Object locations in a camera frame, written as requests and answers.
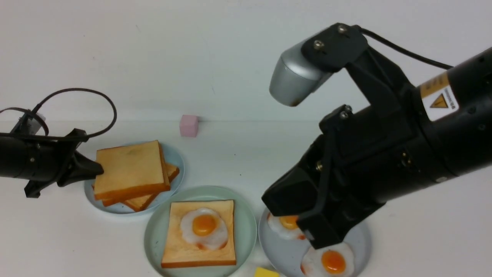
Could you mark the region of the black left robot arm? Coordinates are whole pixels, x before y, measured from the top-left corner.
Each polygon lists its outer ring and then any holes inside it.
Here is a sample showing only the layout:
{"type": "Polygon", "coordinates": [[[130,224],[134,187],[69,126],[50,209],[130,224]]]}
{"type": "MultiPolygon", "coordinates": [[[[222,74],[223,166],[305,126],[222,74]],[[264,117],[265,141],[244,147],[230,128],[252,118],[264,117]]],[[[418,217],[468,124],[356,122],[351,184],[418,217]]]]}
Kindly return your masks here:
{"type": "Polygon", "coordinates": [[[41,191],[51,184],[65,187],[79,181],[91,180],[102,175],[102,165],[86,158],[77,151],[81,140],[77,136],[85,131],[74,128],[62,141],[43,141],[39,138],[23,138],[35,133],[35,123],[43,117],[27,110],[10,133],[1,134],[0,175],[24,179],[26,197],[38,198],[41,191]]]}

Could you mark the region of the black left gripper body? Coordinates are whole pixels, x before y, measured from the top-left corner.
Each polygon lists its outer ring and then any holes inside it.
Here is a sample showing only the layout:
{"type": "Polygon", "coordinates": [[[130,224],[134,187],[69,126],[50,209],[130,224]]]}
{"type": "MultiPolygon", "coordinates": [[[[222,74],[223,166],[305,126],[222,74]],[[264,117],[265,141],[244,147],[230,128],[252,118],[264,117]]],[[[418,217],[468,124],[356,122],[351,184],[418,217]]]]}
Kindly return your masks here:
{"type": "Polygon", "coordinates": [[[73,158],[78,141],[37,142],[30,144],[27,164],[23,170],[28,180],[23,189],[27,198],[38,198],[40,192],[57,184],[65,187],[73,184],[73,158]]]}

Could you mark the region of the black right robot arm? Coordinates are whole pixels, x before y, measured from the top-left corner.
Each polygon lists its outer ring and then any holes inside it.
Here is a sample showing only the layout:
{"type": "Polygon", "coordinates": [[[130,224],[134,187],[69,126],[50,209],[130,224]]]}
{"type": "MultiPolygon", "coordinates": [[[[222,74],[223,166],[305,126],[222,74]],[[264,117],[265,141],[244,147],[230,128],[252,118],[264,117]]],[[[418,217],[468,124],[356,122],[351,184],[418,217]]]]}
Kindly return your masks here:
{"type": "Polygon", "coordinates": [[[370,105],[341,105],[302,158],[266,189],[315,249],[341,242],[389,200],[491,165],[491,50],[412,86],[374,50],[348,72],[370,105]]]}

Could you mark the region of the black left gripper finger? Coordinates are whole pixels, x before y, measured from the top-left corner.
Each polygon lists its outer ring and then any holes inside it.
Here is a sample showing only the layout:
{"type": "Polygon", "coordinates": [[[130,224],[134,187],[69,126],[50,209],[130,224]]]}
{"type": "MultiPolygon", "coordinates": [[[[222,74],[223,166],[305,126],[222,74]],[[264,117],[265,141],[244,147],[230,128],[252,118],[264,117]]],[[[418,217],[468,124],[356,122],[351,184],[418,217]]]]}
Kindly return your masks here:
{"type": "Polygon", "coordinates": [[[78,151],[75,152],[73,159],[73,182],[92,180],[104,173],[102,165],[86,158],[78,151]]]}

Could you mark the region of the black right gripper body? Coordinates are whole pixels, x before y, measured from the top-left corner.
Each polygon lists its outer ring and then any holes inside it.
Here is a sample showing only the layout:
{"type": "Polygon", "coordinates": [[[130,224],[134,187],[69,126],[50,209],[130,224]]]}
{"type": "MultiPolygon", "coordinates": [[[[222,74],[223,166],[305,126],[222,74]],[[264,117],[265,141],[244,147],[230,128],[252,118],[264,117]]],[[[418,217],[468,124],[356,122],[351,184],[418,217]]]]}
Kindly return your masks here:
{"type": "Polygon", "coordinates": [[[319,123],[322,131],[302,158],[266,189],[262,201],[275,216],[297,215],[315,249],[348,232],[389,200],[438,184],[442,162],[404,113],[410,133],[392,122],[388,131],[372,107],[352,114],[343,105],[319,123]]]}

